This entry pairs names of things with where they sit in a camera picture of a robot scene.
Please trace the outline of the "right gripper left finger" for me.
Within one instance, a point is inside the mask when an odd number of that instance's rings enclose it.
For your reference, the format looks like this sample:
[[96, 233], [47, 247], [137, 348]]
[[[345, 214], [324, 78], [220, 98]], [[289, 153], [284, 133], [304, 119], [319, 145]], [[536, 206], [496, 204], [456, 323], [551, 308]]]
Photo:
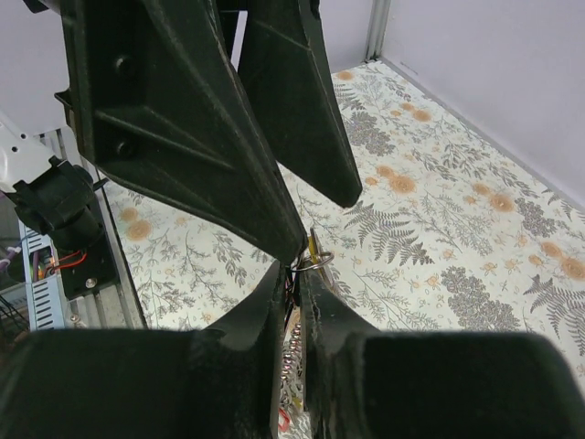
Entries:
[[1, 370], [4, 438], [274, 438], [285, 270], [200, 330], [29, 334]]

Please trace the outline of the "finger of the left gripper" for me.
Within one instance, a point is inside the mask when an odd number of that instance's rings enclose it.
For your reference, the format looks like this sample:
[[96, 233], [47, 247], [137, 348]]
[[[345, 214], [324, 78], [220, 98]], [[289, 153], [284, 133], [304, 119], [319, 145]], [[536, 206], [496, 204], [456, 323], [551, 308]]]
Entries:
[[340, 207], [362, 193], [317, 1], [250, 1], [238, 73], [276, 161]]
[[62, 1], [81, 154], [283, 263], [305, 233], [211, 1]]

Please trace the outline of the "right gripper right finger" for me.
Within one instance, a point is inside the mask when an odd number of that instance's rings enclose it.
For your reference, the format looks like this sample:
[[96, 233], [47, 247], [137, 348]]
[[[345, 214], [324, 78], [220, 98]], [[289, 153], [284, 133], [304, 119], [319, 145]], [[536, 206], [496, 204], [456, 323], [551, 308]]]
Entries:
[[561, 354], [523, 332], [382, 331], [301, 273], [304, 406], [315, 438], [581, 438]]

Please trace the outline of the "yellow key tag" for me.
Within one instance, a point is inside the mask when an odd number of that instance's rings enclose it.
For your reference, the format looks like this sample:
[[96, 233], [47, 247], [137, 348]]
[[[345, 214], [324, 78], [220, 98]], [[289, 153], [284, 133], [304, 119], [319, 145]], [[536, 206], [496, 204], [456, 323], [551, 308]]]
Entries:
[[328, 264], [334, 259], [334, 255], [322, 248], [315, 228], [310, 229], [308, 249], [313, 269], [319, 273], [327, 288], [333, 291], [335, 283]]

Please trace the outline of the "red window key tag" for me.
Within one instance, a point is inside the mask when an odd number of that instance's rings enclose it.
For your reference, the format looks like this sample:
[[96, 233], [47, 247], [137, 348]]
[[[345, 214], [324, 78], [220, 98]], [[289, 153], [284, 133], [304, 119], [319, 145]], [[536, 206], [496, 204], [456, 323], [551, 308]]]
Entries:
[[283, 408], [278, 410], [278, 430], [280, 433], [289, 431], [292, 424], [292, 417], [289, 412]]

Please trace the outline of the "aluminium corner post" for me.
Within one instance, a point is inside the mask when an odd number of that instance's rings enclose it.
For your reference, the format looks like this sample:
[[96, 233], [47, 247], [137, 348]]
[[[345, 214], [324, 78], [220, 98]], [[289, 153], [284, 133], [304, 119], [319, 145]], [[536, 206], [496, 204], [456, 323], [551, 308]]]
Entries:
[[372, 2], [366, 39], [365, 62], [377, 60], [382, 54], [390, 6], [390, 0], [374, 0]]

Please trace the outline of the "aluminium front rail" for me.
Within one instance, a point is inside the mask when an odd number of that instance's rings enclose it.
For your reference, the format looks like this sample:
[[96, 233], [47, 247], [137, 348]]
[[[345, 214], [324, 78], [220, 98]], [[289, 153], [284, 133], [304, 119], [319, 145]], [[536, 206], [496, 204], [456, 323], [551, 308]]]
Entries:
[[145, 328], [105, 194], [69, 129], [1, 125], [1, 200], [19, 238], [1, 269], [21, 281], [30, 330]]

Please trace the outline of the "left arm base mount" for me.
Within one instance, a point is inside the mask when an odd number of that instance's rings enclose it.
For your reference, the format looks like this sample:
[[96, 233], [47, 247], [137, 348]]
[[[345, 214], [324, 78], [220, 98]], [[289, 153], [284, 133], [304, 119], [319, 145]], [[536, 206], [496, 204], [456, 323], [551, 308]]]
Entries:
[[57, 271], [64, 326], [70, 328], [144, 327], [112, 209], [104, 189], [90, 211], [101, 222], [101, 238]]

